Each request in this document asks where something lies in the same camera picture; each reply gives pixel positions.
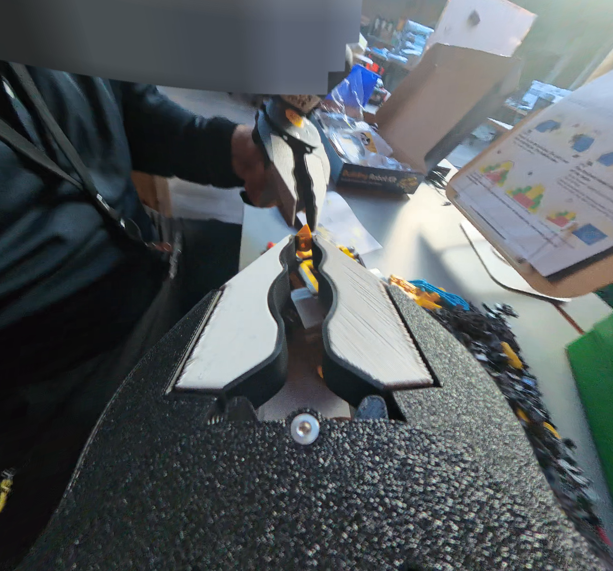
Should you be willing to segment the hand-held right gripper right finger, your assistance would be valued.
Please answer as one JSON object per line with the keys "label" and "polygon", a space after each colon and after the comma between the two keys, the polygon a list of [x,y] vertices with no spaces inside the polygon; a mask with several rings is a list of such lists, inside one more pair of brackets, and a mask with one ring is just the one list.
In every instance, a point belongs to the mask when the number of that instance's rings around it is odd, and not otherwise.
{"label": "hand-held right gripper right finger", "polygon": [[433,387],[433,373],[387,286],[325,238],[312,240],[318,275],[322,375],[350,406],[368,396]]}

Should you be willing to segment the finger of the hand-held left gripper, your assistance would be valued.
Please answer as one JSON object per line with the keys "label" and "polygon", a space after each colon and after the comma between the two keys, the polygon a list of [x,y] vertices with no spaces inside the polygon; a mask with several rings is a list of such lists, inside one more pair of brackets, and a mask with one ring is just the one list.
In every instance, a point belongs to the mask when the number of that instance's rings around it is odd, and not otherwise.
{"label": "finger of the hand-held left gripper", "polygon": [[269,192],[274,196],[285,222],[294,225],[299,200],[294,175],[294,153],[289,143],[277,133],[271,133],[266,148],[270,161],[267,171]]}
{"label": "finger of the hand-held left gripper", "polygon": [[303,158],[302,199],[306,223],[316,231],[330,179],[330,163],[325,148],[319,146]]}

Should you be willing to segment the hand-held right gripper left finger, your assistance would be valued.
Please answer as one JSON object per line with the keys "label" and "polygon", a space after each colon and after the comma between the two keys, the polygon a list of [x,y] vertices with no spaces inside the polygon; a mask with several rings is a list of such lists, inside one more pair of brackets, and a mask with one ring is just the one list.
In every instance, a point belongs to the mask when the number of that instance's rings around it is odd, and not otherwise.
{"label": "hand-held right gripper left finger", "polygon": [[282,389],[288,362],[282,310],[294,263],[295,236],[287,235],[224,284],[180,361],[175,391],[262,406]]}

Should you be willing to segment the toy instruction booklet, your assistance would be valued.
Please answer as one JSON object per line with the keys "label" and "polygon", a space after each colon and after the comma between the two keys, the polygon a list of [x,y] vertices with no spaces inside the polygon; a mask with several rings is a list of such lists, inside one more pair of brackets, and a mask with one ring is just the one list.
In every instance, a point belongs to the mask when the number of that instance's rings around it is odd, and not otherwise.
{"label": "toy instruction booklet", "polygon": [[[316,230],[335,244],[355,248],[361,256],[382,248],[337,192],[327,193]],[[239,270],[257,260],[267,250],[269,243],[277,243],[287,235],[296,232],[297,229],[286,223],[278,207],[259,208],[245,205]]]}

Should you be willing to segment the person's left forearm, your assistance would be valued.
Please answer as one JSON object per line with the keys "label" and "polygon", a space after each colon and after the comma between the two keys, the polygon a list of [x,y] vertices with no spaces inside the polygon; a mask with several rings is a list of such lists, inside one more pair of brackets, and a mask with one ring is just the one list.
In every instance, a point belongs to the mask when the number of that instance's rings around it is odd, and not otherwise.
{"label": "person's left forearm", "polygon": [[133,171],[221,189],[244,186],[232,166],[238,124],[189,111],[154,85],[110,84],[122,112]]}

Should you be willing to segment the person's left hand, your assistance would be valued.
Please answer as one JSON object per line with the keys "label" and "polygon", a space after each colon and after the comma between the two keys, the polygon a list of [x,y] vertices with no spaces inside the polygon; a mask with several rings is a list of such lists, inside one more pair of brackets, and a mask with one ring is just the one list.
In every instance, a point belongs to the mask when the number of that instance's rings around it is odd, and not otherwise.
{"label": "person's left hand", "polygon": [[242,183],[246,203],[259,208],[279,206],[263,153],[254,142],[253,129],[249,125],[238,124],[233,131],[231,165]]}

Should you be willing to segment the blue cardboard toy box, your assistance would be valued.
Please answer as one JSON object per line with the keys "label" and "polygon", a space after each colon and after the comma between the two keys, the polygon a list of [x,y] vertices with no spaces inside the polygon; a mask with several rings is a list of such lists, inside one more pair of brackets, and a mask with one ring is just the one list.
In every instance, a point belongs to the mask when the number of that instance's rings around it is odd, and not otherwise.
{"label": "blue cardboard toy box", "polygon": [[[311,119],[319,131],[322,144],[330,162],[330,184],[338,188],[350,187],[353,189],[365,189],[367,191],[381,192],[383,194],[402,197],[405,195],[412,195],[425,180],[427,175],[425,169],[419,167],[415,168],[406,162],[402,162],[400,154],[396,153],[393,149],[395,159],[403,166],[402,171],[393,169],[372,169],[345,162],[333,149],[321,124],[318,120],[314,119],[313,112],[311,113]],[[376,125],[368,124],[374,127],[379,134]]]}

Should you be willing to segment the yellow toy boom assembly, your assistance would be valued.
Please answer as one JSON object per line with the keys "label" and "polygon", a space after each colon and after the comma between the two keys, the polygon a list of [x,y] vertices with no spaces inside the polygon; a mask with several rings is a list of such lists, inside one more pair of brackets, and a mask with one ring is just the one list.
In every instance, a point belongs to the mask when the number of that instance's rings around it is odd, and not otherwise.
{"label": "yellow toy boom assembly", "polygon": [[390,275],[387,282],[398,287],[417,305],[428,311],[438,311],[443,308],[441,296],[435,291],[422,290],[417,285],[394,275]]}

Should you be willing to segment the clear plastic parts bags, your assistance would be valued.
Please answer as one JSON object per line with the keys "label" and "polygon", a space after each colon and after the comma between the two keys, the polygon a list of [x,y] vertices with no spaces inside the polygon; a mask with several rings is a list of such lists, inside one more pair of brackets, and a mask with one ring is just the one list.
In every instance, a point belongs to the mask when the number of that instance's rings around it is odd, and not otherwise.
{"label": "clear plastic parts bags", "polygon": [[362,167],[402,171],[402,164],[377,130],[363,119],[348,116],[345,111],[343,106],[324,103],[313,112],[340,158]]}

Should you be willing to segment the blue brick separator tool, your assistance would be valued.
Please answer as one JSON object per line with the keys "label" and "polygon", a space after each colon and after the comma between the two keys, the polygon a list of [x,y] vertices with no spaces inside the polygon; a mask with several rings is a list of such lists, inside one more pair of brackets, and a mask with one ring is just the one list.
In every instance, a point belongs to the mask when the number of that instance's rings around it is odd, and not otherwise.
{"label": "blue brick separator tool", "polygon": [[426,309],[462,309],[469,311],[471,306],[462,297],[436,287],[424,279],[415,279],[409,282],[414,288],[414,295],[418,303]]}

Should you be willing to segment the pile of toy building pieces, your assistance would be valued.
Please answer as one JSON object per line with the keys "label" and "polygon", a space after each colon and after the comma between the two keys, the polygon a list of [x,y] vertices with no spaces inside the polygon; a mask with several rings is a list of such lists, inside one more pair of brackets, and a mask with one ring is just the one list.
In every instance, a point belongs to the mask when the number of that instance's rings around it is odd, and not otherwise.
{"label": "pile of toy building pieces", "polygon": [[596,552],[612,559],[612,542],[599,517],[592,483],[574,457],[575,443],[558,432],[544,402],[540,383],[523,360],[508,319],[518,317],[507,304],[479,310],[419,299],[485,368],[522,426],[546,480],[575,528]]}

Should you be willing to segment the white stand base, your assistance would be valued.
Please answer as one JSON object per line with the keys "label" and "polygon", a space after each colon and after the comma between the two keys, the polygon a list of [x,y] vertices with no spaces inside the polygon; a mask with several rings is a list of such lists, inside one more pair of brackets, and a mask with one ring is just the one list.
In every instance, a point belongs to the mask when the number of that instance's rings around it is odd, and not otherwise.
{"label": "white stand base", "polygon": [[534,290],[470,222],[461,222],[460,228],[490,278],[502,288],[551,303],[571,301]]}

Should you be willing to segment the brown cardboard box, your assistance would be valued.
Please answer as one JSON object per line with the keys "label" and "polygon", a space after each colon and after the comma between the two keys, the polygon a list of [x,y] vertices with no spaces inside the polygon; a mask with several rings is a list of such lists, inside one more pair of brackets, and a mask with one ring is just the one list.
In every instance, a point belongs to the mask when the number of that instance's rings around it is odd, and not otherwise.
{"label": "brown cardboard box", "polygon": [[502,106],[521,70],[516,57],[436,43],[376,112],[379,135],[427,175]]}

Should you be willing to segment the green plastic bin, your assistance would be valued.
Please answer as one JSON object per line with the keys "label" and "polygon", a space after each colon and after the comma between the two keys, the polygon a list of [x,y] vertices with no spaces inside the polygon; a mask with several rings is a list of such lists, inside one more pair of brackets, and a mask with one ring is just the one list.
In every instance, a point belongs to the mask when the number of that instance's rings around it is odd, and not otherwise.
{"label": "green plastic bin", "polygon": [[612,315],[572,341],[566,354],[612,492]]}

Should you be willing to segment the person's torso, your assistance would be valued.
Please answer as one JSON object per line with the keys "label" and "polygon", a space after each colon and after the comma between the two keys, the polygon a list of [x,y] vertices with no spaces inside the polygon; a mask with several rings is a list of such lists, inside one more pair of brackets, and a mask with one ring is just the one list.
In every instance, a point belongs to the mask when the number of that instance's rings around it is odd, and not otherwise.
{"label": "person's torso", "polygon": [[21,563],[50,520],[141,356],[213,288],[205,275],[229,265],[222,233],[207,263],[197,226],[180,226],[171,280],[96,209],[95,191],[146,241],[158,239],[111,80],[1,61],[1,122],[72,178],[1,140],[1,471],[14,471],[1,570]]}

